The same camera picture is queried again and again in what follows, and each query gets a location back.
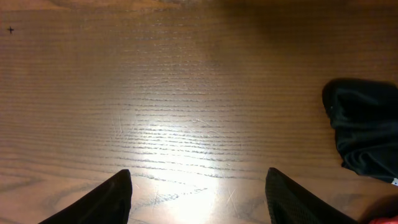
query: red object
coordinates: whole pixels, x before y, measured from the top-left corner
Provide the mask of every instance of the red object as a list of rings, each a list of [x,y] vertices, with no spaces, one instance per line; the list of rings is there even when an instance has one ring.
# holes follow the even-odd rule
[[[398,224],[398,216],[394,218],[377,218],[369,224]]]

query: black bag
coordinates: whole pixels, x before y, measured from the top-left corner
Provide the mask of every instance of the black bag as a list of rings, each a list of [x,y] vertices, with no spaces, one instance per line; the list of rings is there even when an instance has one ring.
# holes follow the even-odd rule
[[[398,185],[398,89],[387,82],[338,79],[323,89],[343,167]]]

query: black cloth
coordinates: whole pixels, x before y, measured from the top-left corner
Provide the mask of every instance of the black cloth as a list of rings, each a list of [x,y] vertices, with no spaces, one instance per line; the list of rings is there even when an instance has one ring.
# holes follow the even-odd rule
[[[275,168],[268,170],[266,196],[272,224],[358,224]]]
[[[97,188],[39,224],[127,224],[132,185],[129,170],[121,170]]]
[[[332,80],[323,104],[342,166],[393,183],[398,178],[398,89],[387,82]]]

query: small mark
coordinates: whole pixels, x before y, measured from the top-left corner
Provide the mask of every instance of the small mark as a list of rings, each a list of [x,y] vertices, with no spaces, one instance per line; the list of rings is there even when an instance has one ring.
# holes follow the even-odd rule
[[[158,194],[158,193],[159,193],[159,190],[156,191],[155,202],[154,202],[154,204],[153,204],[153,206],[152,206],[152,211],[154,211],[154,209],[155,209],[155,205],[156,205],[156,203],[157,203],[157,194]]]
[[[8,28],[7,30],[10,32],[10,34],[12,34],[12,32],[14,31],[14,29],[13,29],[13,28],[11,28],[11,27],[10,27],[10,28]]]

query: wood grain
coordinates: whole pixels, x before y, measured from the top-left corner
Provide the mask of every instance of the wood grain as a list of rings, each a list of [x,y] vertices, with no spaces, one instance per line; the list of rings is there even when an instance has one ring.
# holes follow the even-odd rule
[[[34,2],[49,8],[0,13],[0,223],[37,223],[120,169],[130,224],[269,223],[269,167],[353,218],[397,193],[340,167],[321,91],[397,81],[398,8]]]

